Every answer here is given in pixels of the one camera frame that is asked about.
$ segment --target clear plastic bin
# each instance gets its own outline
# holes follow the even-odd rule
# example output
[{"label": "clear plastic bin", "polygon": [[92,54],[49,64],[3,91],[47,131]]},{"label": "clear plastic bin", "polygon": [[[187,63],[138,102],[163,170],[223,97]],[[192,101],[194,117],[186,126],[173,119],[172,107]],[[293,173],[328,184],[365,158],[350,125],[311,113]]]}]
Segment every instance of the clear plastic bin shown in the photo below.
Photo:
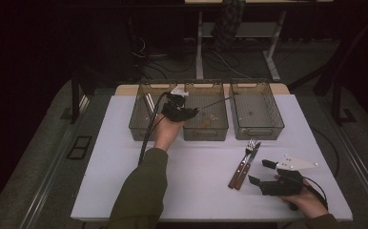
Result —
[{"label": "clear plastic bin", "polygon": [[285,127],[267,79],[232,79],[235,138],[276,140]]}]

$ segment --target hand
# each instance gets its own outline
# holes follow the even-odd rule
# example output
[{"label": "hand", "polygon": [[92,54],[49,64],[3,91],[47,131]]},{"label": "hand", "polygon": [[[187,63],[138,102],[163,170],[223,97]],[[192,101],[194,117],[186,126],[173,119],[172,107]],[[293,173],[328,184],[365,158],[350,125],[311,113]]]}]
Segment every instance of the hand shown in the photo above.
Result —
[{"label": "hand", "polygon": [[154,121],[154,125],[156,125],[153,131],[155,137],[154,147],[167,152],[184,124],[185,121],[172,122],[163,114],[158,114]]},{"label": "hand", "polygon": [[[306,179],[303,179],[303,183],[310,186],[309,182],[306,181]],[[305,187],[298,195],[280,198],[284,202],[292,202],[294,205],[296,205],[307,219],[313,219],[329,214],[327,209],[320,202],[320,200],[318,200],[315,194],[310,192]]]}]

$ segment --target dark background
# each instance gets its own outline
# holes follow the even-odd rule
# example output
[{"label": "dark background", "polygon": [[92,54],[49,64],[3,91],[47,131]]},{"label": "dark background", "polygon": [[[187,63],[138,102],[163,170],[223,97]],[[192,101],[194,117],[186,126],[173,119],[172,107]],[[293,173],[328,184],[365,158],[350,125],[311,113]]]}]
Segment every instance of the dark background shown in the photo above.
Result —
[{"label": "dark background", "polygon": [[[52,1],[0,2],[0,192],[72,70],[77,70],[86,94],[140,79],[131,55],[132,37],[127,35],[132,32],[127,18],[133,15],[59,11]],[[196,32],[196,13],[165,11],[163,15],[136,15],[134,32],[180,55],[182,37]],[[354,37],[367,22],[368,1],[349,10],[290,10],[281,38],[343,40]],[[368,111],[368,32],[354,46],[340,75]]]}]

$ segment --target person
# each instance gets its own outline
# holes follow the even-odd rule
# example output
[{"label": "person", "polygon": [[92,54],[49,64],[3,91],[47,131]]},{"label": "person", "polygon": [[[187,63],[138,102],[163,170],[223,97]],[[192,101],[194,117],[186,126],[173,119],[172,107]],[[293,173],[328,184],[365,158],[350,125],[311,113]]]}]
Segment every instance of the person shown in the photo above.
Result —
[{"label": "person", "polygon": [[[168,150],[185,122],[172,122],[163,114],[158,114],[154,123],[157,123],[153,130],[154,146],[146,151],[143,162],[125,180],[107,229],[155,228],[163,212]],[[307,218],[309,228],[339,228],[333,215],[307,189],[303,189],[299,195],[280,198],[298,207]]]}]

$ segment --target table leg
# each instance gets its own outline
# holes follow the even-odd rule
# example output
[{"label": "table leg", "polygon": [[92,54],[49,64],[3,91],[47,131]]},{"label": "table leg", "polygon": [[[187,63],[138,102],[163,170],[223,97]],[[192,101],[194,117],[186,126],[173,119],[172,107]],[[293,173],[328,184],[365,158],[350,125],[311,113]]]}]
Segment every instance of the table leg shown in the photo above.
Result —
[{"label": "table leg", "polygon": [[274,64],[273,53],[276,48],[276,43],[278,42],[278,38],[282,30],[282,25],[285,20],[285,15],[286,15],[285,10],[282,11],[281,14],[279,15],[279,18],[276,21],[276,27],[274,28],[274,33],[271,39],[270,47],[268,48],[268,51],[263,52],[265,62],[267,63],[268,70],[270,71],[271,77],[273,78],[274,81],[280,80],[278,71],[276,70],[276,65]]},{"label": "table leg", "polygon": [[198,15],[198,37],[196,46],[196,79],[203,79],[204,71],[202,68],[202,11]]}]

